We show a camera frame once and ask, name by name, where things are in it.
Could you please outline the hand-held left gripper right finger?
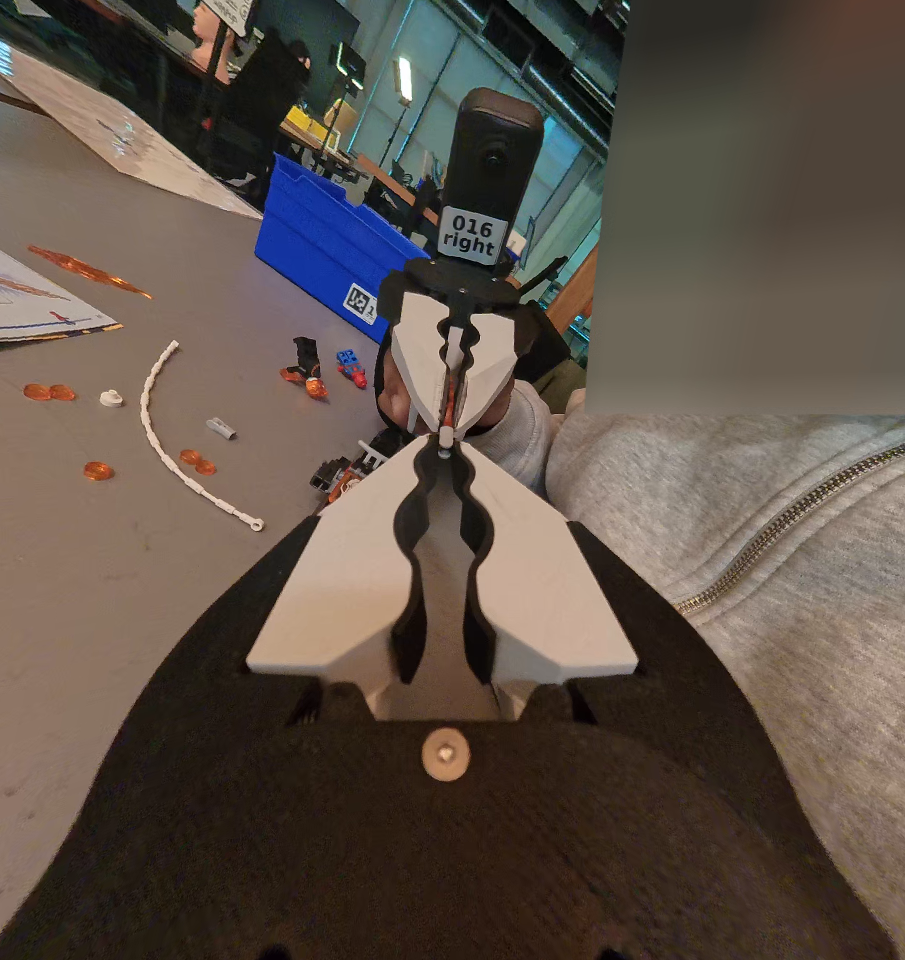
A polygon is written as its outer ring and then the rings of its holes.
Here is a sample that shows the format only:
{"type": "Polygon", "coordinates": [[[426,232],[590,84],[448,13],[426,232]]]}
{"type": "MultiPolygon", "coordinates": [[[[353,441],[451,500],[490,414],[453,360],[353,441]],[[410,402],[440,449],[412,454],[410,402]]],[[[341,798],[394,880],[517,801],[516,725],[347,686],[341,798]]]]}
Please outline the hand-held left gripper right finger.
{"type": "Polygon", "coordinates": [[[568,681],[628,676],[639,658],[564,516],[467,443],[450,459],[473,559],[466,660],[502,718],[568,681]]]}

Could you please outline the wooden post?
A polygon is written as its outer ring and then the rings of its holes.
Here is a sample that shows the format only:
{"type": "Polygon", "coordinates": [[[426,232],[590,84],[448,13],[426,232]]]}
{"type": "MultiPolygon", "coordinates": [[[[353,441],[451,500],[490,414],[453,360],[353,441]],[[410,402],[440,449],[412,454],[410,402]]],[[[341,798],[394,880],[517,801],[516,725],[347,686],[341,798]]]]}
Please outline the wooden post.
{"type": "Polygon", "coordinates": [[[591,315],[598,255],[599,243],[595,243],[545,310],[546,316],[560,334],[564,334],[579,316],[591,315]]]}

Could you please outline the blue plastic bin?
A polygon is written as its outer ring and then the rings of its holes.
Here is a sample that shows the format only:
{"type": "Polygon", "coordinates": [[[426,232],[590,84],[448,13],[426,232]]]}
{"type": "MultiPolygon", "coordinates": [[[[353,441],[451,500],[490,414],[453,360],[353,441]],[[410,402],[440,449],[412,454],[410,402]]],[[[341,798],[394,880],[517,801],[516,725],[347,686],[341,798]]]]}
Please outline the blue plastic bin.
{"type": "Polygon", "coordinates": [[[426,253],[345,189],[275,153],[255,255],[347,324],[380,344],[385,277],[426,253]]]}

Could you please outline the black and orange lego assembly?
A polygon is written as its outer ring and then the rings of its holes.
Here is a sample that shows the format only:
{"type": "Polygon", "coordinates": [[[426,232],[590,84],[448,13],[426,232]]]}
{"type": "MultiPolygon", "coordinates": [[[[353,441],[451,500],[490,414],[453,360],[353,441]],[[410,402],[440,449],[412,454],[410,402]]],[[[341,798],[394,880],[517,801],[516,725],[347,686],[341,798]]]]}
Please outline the black and orange lego assembly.
{"type": "Polygon", "coordinates": [[[291,383],[302,385],[306,394],[313,400],[324,401],[328,390],[322,379],[322,369],[316,341],[306,336],[294,338],[296,362],[279,371],[280,377],[291,383]]]}

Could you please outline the black lego motorcycle model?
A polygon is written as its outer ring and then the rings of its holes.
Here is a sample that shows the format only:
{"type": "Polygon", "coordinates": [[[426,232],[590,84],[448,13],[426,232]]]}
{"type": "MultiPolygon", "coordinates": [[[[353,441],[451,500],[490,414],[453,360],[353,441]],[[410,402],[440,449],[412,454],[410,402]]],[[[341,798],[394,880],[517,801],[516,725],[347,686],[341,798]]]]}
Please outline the black lego motorcycle model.
{"type": "Polygon", "coordinates": [[[404,441],[398,432],[384,429],[374,438],[360,441],[359,450],[353,457],[342,456],[322,462],[309,481],[309,485],[320,495],[314,513],[318,515],[336,502],[351,487],[373,474],[403,446],[404,441]]]}

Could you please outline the white printed board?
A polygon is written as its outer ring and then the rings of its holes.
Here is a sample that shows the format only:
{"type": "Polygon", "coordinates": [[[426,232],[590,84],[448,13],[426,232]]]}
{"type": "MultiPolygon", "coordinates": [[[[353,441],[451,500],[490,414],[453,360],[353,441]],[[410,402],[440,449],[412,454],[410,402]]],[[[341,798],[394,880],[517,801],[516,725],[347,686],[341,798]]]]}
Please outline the white printed board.
{"type": "Polygon", "coordinates": [[[119,101],[0,39],[0,78],[117,172],[260,222],[262,213],[119,101]]]}

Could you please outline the lego instruction booklet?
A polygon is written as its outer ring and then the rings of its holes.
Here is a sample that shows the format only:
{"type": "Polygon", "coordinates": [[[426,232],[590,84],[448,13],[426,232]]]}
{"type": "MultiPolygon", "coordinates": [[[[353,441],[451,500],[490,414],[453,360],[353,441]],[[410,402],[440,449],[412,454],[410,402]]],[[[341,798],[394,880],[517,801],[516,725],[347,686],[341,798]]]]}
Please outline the lego instruction booklet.
{"type": "Polygon", "coordinates": [[[0,250],[0,344],[69,339],[122,324],[0,250]]]}

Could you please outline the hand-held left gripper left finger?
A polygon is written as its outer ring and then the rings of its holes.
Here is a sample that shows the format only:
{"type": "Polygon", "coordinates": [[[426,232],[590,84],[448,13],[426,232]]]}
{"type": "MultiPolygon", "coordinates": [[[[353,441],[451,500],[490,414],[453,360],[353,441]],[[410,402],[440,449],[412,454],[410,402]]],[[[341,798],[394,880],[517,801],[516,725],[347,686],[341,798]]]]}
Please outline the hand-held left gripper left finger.
{"type": "Polygon", "coordinates": [[[255,674],[355,685],[376,718],[425,651],[415,548],[429,526],[434,438],[417,438],[315,517],[246,665],[255,674]]]}

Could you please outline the person's right hand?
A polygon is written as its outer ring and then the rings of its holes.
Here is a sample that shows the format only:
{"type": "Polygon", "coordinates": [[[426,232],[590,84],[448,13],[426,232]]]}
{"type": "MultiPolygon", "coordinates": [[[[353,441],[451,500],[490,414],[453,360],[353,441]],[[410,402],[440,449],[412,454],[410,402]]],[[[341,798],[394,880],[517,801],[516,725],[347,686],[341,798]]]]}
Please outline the person's right hand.
{"type": "MultiPolygon", "coordinates": [[[[470,427],[468,436],[483,434],[493,429],[506,417],[514,386],[515,382],[513,380],[509,381],[506,388],[483,416],[470,427]]],[[[387,420],[400,428],[405,428],[407,432],[422,434],[428,431],[428,428],[423,426],[422,418],[418,414],[414,417],[413,428],[409,428],[411,396],[401,378],[393,378],[389,382],[384,382],[383,390],[377,398],[377,404],[380,412],[386,416],[387,420]]]]}

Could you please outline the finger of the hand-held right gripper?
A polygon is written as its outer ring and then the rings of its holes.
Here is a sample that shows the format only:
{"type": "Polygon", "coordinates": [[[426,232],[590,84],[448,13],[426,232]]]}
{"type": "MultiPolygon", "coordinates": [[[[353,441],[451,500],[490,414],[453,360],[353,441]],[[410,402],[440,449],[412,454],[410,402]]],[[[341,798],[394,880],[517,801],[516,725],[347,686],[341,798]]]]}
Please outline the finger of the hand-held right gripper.
{"type": "Polygon", "coordinates": [[[418,415],[427,433],[436,435],[447,371],[457,373],[446,362],[444,353],[449,344],[441,326],[449,318],[446,304],[425,294],[406,291],[391,331],[393,360],[411,398],[408,428],[413,428],[418,415]]]}
{"type": "Polygon", "coordinates": [[[515,323],[498,313],[474,313],[460,341],[463,360],[454,378],[453,438],[465,439],[512,379],[517,362],[515,323]]]}

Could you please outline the grey zip hoodie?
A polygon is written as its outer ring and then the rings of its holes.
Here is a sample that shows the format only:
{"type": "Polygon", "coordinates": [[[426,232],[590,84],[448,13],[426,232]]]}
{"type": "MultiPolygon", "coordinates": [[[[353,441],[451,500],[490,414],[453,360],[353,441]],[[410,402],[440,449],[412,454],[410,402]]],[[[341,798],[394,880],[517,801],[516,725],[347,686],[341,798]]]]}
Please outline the grey zip hoodie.
{"type": "Polygon", "coordinates": [[[566,407],[553,505],[710,644],[905,958],[905,414],[566,407]]]}

